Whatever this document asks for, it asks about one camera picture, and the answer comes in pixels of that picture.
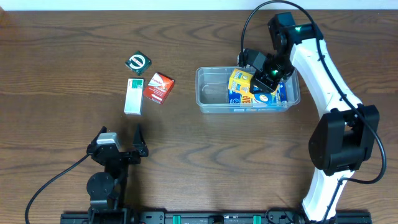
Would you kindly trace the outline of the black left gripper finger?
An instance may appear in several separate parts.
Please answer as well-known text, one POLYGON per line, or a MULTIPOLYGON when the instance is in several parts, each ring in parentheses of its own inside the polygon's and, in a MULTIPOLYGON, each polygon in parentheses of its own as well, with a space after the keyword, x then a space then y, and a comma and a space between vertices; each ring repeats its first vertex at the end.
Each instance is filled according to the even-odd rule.
POLYGON ((132 145, 134 146, 140 157, 147 157, 149 155, 149 150, 142 135, 141 127, 139 124, 136 126, 132 145))
POLYGON ((100 134, 106 133, 107 132, 107 128, 106 126, 103 126, 99 133, 95 136, 95 138, 93 139, 93 144, 96 144, 97 139, 99 138, 100 134))

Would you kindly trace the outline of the blue Kool Fever box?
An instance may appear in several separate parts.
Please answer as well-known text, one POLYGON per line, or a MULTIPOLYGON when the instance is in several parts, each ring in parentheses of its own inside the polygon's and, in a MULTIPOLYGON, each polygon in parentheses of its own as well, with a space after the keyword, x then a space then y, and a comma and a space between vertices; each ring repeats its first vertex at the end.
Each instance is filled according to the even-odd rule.
POLYGON ((272 93, 251 93, 250 84, 239 84, 232 81, 228 85, 228 103, 236 106, 253 107, 262 110, 281 110, 288 102, 286 87, 279 83, 272 93))

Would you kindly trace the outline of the yellow cough syrup box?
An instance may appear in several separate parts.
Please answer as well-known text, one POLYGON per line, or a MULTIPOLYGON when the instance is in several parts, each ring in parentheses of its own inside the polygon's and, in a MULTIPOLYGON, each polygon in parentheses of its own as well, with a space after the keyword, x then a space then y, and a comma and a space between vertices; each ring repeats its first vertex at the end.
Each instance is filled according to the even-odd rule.
POLYGON ((277 91, 273 93, 251 93, 252 74, 235 68, 229 77, 228 102, 230 104, 265 104, 279 102, 277 91))

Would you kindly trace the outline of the clear plastic container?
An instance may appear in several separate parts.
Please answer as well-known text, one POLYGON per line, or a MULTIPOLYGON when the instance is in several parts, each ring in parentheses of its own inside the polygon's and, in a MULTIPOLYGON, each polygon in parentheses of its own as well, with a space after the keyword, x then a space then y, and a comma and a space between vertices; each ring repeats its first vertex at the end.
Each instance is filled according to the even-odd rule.
POLYGON ((261 93, 250 85, 255 69, 202 67, 196 71, 196 101, 202 113, 281 113, 300 102, 297 74, 276 91, 261 93))

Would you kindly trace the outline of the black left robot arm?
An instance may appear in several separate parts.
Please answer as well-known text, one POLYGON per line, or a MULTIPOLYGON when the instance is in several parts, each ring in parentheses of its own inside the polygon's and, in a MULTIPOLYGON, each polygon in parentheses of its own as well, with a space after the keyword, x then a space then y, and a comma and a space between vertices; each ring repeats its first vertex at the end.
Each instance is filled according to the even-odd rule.
POLYGON ((104 171, 92 175, 86 185, 90 196, 89 224, 139 223, 139 215, 124 206, 124 196, 128 167, 140 164, 141 158, 149 155, 141 127, 136 126, 132 148, 121 152, 120 147, 118 135, 109 133, 104 126, 87 147, 87 154, 104 167, 104 171))

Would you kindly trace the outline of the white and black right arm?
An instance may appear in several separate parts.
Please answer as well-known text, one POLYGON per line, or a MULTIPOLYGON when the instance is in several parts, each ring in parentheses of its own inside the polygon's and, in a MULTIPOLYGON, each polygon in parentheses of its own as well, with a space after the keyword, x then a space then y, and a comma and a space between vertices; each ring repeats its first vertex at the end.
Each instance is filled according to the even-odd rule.
POLYGON ((308 142, 315 170, 295 223, 370 223, 368 214, 338 215, 336 205, 345 184, 354 181, 373 146, 381 143, 377 108, 364 105, 347 86, 314 21, 298 25, 285 12, 276 14, 267 26, 275 54, 242 48, 238 57, 240 67, 255 70, 251 93, 272 93, 280 81, 298 72, 320 117, 308 142))

